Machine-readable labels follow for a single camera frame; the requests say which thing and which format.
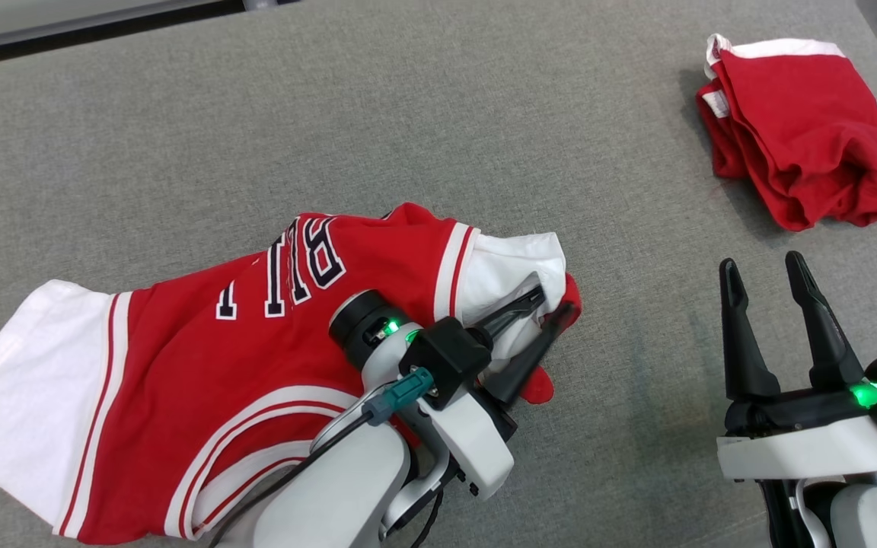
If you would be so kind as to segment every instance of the white trim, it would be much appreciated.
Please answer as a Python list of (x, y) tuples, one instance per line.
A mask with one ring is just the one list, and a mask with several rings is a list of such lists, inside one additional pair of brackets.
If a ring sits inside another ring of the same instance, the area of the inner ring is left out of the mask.
[(716, 70), (713, 65), (720, 62), (720, 51), (733, 53), (741, 59), (773, 58), (774, 56), (839, 56), (843, 58), (838, 45), (832, 42), (818, 42), (817, 40), (803, 40), (800, 38), (779, 38), (766, 40), (752, 44), (734, 46), (721, 34), (711, 34), (706, 41), (706, 76), (713, 80)]
[[(110, 358), (110, 378), (107, 382), (107, 392), (104, 393), (104, 401), (98, 402), (97, 421), (94, 423), (93, 436), (87, 440), (87, 453), (84, 458), (83, 472), (80, 474), (80, 486), (76, 493), (76, 499), (72, 500), (73, 510), (70, 513), (69, 522), (63, 530), (64, 537), (76, 538), (83, 527), (83, 521), (87, 517), (87, 509), (90, 506), (90, 491), (94, 483), (94, 465), (97, 463), (97, 447), (100, 445), (100, 434), (104, 432), (104, 423), (107, 414), (121, 388), (124, 379), (124, 364), (128, 355), (128, 309), (131, 307), (131, 292), (123, 292), (116, 296), (116, 303), (111, 302), (112, 310), (112, 334), (109, 341), (112, 348)], [(65, 516), (56, 523), (55, 530), (62, 527)]]
[(466, 250), (462, 253), (462, 263), (459, 264), (459, 271), (456, 273), (458, 284), (455, 286), (455, 295), (452, 295), (452, 298), (455, 299), (455, 316), (460, 320), (463, 319), (463, 312), (465, 311), (462, 299), (462, 285), (465, 283), (463, 272), (466, 271), (466, 265), (472, 260), (473, 250), (476, 249), (476, 239), (480, 236), (480, 229), (473, 228), (468, 234), (469, 239), (463, 244)]
[[(329, 409), (324, 409), (324, 412), (326, 413), (316, 413), (327, 414), (327, 416), (331, 416), (331, 413), (333, 413), (332, 416), (339, 414), (331, 412)], [(195, 509), (192, 512), (192, 524), (194, 524), (194, 527), (201, 526), (202, 530), (199, 531), (199, 534), (205, 530), (210, 530), (210, 528), (214, 527), (220, 519), (229, 513), (231, 507), (239, 503), (241, 496), (234, 497), (234, 499), (226, 504), (224, 508), (220, 508), (226, 499), (229, 499), (234, 493), (240, 491), (248, 492), (248, 490), (251, 490), (253, 486), (258, 482), (261, 482), (266, 476), (269, 476), (269, 474), (259, 476), (259, 478), (256, 478), (250, 483), (250, 485), (246, 485), (246, 482), (250, 481), (250, 478), (253, 478), (253, 476), (264, 471), (276, 462), (288, 458), (306, 458), (308, 454), (310, 454), (310, 441), (287, 441), (285, 444), (276, 444), (271, 448), (264, 448), (264, 450), (255, 451), (252, 454), (248, 454), (246, 457), (241, 458), (239, 462), (226, 468), (219, 473), (219, 475), (215, 476), (215, 478), (212, 478), (212, 481), (206, 483), (202, 487), (201, 492), (199, 492), (198, 496), (195, 498)], [(282, 468), (282, 466), (274, 467), (271, 473), (279, 468)], [(208, 519), (209, 515), (215, 512), (216, 509), (220, 511), (215, 515), (215, 519), (206, 523), (206, 519)]]
[(455, 265), (459, 261), (459, 252), (462, 250), (463, 239), (469, 231), (469, 225), (456, 222), (452, 232), (445, 243), (445, 252), (442, 253), (442, 262), (438, 265), (438, 276), (435, 277), (435, 320), (441, 320), (449, 315), (449, 303), (452, 296), (452, 282), (455, 280)]
[[(305, 225), (303, 225), (303, 248), (306, 249), (307, 252), (307, 271), (310, 272), (310, 279), (314, 281), (314, 284), (317, 284), (317, 274), (323, 276), (330, 271), (330, 257), (327, 257), (327, 269), (324, 270), (323, 268), (320, 268), (320, 257), (316, 256), (319, 246), (310, 247), (310, 240), (313, 240), (314, 236), (317, 236), (317, 234), (320, 233), (321, 228), (324, 226), (324, 221), (326, 221), (326, 218), (308, 218)], [(314, 226), (317, 226), (316, 233), (312, 230)], [(316, 257), (316, 273), (314, 273), (314, 265), (310, 264), (310, 252), (314, 252), (314, 257)], [(321, 288), (321, 290), (326, 290), (327, 288), (325, 285), (320, 284), (317, 284), (317, 287)]]
[[(284, 416), (285, 414), (331, 413), (330, 416), (336, 416), (341, 410), (349, 408), (356, 400), (350, 394), (332, 388), (324, 388), (323, 386), (289, 386), (270, 392), (251, 403), (246, 409), (241, 410), (236, 416), (233, 416), (232, 419), (223, 424), (222, 427), (219, 427), (215, 434), (212, 434), (212, 437), (202, 446), (202, 450), (192, 460), (191, 465), (188, 466), (188, 470), (185, 471), (184, 476), (182, 476), (181, 481), (174, 490), (174, 495), (171, 496), (171, 503), (167, 507), (167, 513), (164, 515), (164, 534), (169, 537), (194, 537), (192, 533), (192, 513), (198, 499), (199, 489), (201, 489), (206, 476), (212, 470), (212, 464), (215, 463), (215, 459), (222, 453), (226, 445), (244, 430), (263, 420), (271, 419), (274, 416)], [(334, 406), (334, 408), (339, 410), (334, 413), (331, 409), (319, 408), (319, 406), (288, 406), (288, 408), (273, 409), (272, 412), (261, 413), (255, 419), (247, 421), (251, 416), (262, 412), (262, 410), (269, 408), (269, 406), (293, 402), (326, 403), (326, 405)], [(237, 425), (244, 421), (246, 421), (246, 424), (241, 424), (241, 426), (237, 427)], [(192, 494), (195, 495), (196, 502), (188, 502), (186, 506), (189, 488), (191, 488)], [(182, 518), (182, 508), (185, 509), (184, 531), (178, 528), (178, 523), (180, 523), (180, 518)]]
[[(307, 247), (306, 247), (307, 243), (306, 243), (306, 241), (303, 241), (303, 242), (299, 242), (299, 244), (297, 244), (297, 242), (303, 238), (303, 236), (300, 234), (300, 218), (299, 218), (299, 216), (297, 216), (297, 218), (293, 219), (292, 223), (289, 223), (289, 228), (286, 228), (285, 235), (286, 235), (286, 239), (290, 240), (290, 242), (289, 242), (289, 265), (292, 267), (293, 273), (296, 274), (296, 278), (293, 278), (292, 274), (290, 274), (290, 276), (289, 276), (289, 285), (290, 285), (290, 287), (289, 287), (289, 294), (290, 295), (289, 296), (290, 296), (290, 298), (293, 299), (293, 304), (299, 304), (302, 302), (310, 301), (310, 296), (313, 294), (310, 293), (310, 287), (309, 287), (309, 285), (307, 285), (307, 281), (305, 279), (303, 279), (303, 275), (300, 273), (299, 250), (300, 250), (300, 247), (303, 247), (303, 250), (305, 253), (306, 249), (307, 249)], [(302, 288), (302, 290), (304, 292), (306, 292), (306, 296), (304, 296), (302, 299), (299, 299), (299, 301), (296, 301), (296, 281), (295, 280), (298, 280), (300, 282), (300, 288)]]
[(710, 105), (716, 118), (726, 118), (730, 115), (730, 101), (726, 100), (726, 94), (723, 91), (713, 91), (702, 96), (706, 104)]

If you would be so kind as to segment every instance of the jersey armhole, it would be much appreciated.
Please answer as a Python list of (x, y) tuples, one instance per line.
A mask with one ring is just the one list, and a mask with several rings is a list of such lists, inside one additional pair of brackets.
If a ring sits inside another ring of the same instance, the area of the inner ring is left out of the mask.
[(435, 320), (446, 316), (459, 317), (459, 277), (464, 264), (469, 263), (480, 229), (456, 222), (445, 244), (442, 262), (435, 278)]

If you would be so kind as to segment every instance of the red basketball jersey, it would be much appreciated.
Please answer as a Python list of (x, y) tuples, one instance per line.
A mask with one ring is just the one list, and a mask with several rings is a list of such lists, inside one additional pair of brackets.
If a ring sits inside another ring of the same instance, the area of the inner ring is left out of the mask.
[(491, 238), (412, 204), (303, 214), (267, 250), (134, 292), (53, 280), (0, 332), (0, 486), (64, 537), (197, 538), (362, 394), (327, 334), (347, 298), (376, 288), (429, 325), (536, 281), (547, 303), (508, 353), (576, 298), (556, 237)]

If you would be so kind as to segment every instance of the teal connector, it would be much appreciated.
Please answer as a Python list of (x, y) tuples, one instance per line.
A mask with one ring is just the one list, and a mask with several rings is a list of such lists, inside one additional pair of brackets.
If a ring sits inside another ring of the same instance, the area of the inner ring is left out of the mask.
[(372, 419), (368, 421), (371, 426), (377, 426), (390, 419), (398, 409), (414, 403), (415, 400), (421, 398), (432, 389), (435, 384), (435, 378), (432, 378), (431, 372), (427, 368), (417, 368), (408, 374), (408, 377), (401, 378), (381, 394), (374, 396), (365, 402), (362, 406), (363, 413), (371, 413)]

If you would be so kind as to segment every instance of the gray table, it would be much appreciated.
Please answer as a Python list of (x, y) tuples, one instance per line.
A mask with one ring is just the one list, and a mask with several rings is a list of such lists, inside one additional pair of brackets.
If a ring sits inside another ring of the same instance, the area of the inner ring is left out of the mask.
[[(877, 225), (783, 232), (713, 177), (693, 95), (716, 31), (838, 42), (877, 96), (877, 42), (835, 0), (307, 0), (0, 63), (0, 327), (49, 278), (143, 287), (301, 211), (410, 200), (556, 231), (585, 303), (545, 364), (556, 398), (518, 407), (507, 485), (449, 489), (427, 546), (761, 542), (757, 490), (716, 464), (716, 267), (738, 260), (770, 367), (802, 387), (783, 254), (808, 257), (867, 363)], [(0, 490), (0, 547), (73, 545)]]

